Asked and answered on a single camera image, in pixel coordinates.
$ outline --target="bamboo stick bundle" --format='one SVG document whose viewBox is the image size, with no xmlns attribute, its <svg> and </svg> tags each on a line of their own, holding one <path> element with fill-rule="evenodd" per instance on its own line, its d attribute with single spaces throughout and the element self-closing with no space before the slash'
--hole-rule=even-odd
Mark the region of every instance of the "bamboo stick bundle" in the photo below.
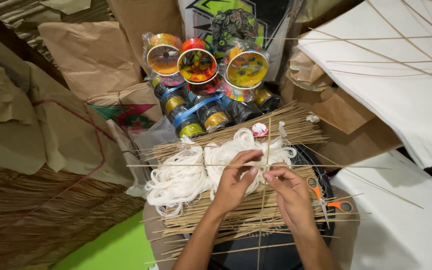
<svg viewBox="0 0 432 270">
<path fill-rule="evenodd" d="M 311 166 L 295 169 L 294 172 L 303 179 L 309 176 L 315 177 L 315 172 Z M 284 220 L 281 217 L 281 213 L 279 212 L 276 202 L 277 193 L 273 189 L 266 188 L 264 207 L 261 211 L 263 189 L 264 186 L 261 185 L 255 192 L 245 197 L 243 202 L 236 209 L 226 215 L 224 221 L 221 223 L 219 233 L 216 236 L 216 244 L 231 241 L 247 235 L 250 237 L 259 236 L 260 227 L 261 235 L 272 233 L 290 233 L 288 229 L 285 228 Z M 309 189 L 309 195 L 312 202 L 317 200 L 316 194 L 314 194 L 311 189 Z M 336 198 L 325 198 L 325 200 L 334 201 Z M 204 192 L 198 201 L 184 206 L 182 216 L 171 218 L 161 217 L 160 220 L 164 222 L 165 229 L 155 231 L 155 233 L 163 233 L 162 237 L 193 233 L 196 225 L 199 223 L 210 204 L 211 199 L 209 198 L 209 192 Z M 313 211 L 315 222 L 326 222 L 324 218 L 321 218 L 324 217 L 324 214 L 320 206 L 314 206 Z M 329 221 L 341 220 L 337 218 L 337 214 L 357 213 L 335 213 L 331 210 L 328 210 Z M 176 258 L 183 250 L 186 240 L 166 242 L 168 245 L 175 243 L 179 243 L 180 245 L 168 249 L 162 253 L 162 255 L 169 255 L 169 259 Z"/>
<path fill-rule="evenodd" d="M 271 130 L 273 132 L 273 138 L 281 135 L 279 132 L 279 122 L 283 121 L 285 123 L 284 129 L 287 134 L 285 139 L 290 144 L 325 142 L 326 138 L 322 135 L 322 132 L 318 126 L 315 123 L 306 121 L 306 116 L 308 115 L 309 113 L 302 107 L 295 105 L 295 103 L 291 103 L 253 120 L 249 120 L 232 127 L 227 127 L 223 130 L 198 138 L 194 138 L 193 141 L 201 146 L 205 146 L 209 143 L 221 144 L 231 141 L 234 137 L 234 134 L 239 129 L 251 129 L 255 123 L 263 123 L 269 128 L 269 118 L 272 118 Z M 156 159 L 158 159 L 160 163 L 162 163 L 168 157 L 171 157 L 181 151 L 180 146 L 182 146 L 182 144 L 178 142 L 173 144 L 156 145 L 152 150 L 152 154 Z"/>
</svg>

